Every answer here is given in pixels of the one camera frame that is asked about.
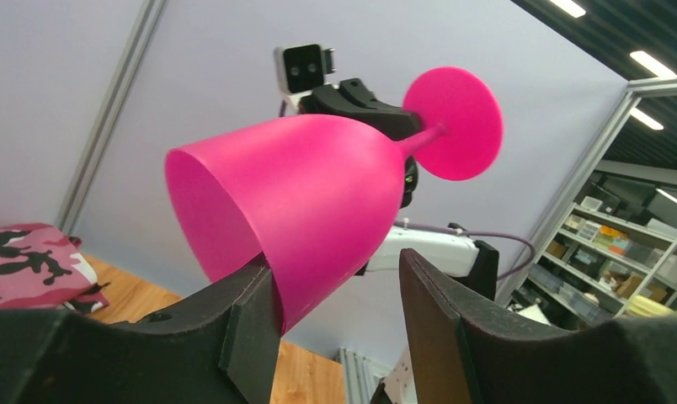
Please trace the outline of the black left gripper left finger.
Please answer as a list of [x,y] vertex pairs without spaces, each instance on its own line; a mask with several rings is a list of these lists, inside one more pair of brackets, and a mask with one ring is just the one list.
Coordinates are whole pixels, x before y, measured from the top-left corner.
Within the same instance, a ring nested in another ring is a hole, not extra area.
[[264,262],[134,323],[0,310],[0,403],[267,403],[280,334]]

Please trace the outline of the pink plastic wine glass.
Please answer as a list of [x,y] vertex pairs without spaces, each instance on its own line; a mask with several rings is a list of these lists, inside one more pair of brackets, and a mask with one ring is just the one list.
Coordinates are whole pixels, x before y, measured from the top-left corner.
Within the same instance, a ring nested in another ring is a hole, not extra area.
[[297,114],[170,150],[169,198],[206,277],[224,279],[264,255],[288,332],[386,238],[409,157],[436,177],[463,181],[498,156],[501,109],[472,73],[431,69],[402,106],[422,128],[400,141],[352,118]]

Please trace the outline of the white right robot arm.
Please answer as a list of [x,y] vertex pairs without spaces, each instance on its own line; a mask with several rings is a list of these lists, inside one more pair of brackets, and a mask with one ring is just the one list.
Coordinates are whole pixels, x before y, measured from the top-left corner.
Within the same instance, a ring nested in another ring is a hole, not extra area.
[[[283,102],[280,115],[291,108],[298,114],[331,114],[347,116],[357,112],[358,121],[379,130],[393,141],[402,141],[423,129],[421,119],[413,112],[376,99],[359,78],[339,84],[314,88],[295,100]],[[496,295],[499,252],[482,241],[474,241],[460,227],[431,227],[399,223],[392,227],[376,253],[355,274],[396,270],[400,252],[413,249],[428,259],[448,277],[458,281],[483,297],[494,300]]]

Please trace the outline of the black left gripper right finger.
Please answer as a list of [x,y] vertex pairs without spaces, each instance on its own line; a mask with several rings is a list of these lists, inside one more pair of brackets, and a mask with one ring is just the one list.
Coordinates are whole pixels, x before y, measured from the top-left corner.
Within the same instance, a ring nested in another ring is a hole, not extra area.
[[570,332],[505,310],[412,249],[399,278],[421,403],[677,403],[677,314]]

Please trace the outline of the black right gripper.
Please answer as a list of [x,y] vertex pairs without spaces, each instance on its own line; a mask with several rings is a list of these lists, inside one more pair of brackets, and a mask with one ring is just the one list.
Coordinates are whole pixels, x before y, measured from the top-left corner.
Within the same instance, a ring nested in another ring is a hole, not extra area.
[[412,112],[378,100],[357,77],[343,80],[337,87],[325,84],[314,88],[298,102],[300,114],[330,114],[357,120],[380,131],[392,141],[402,141],[423,129]]

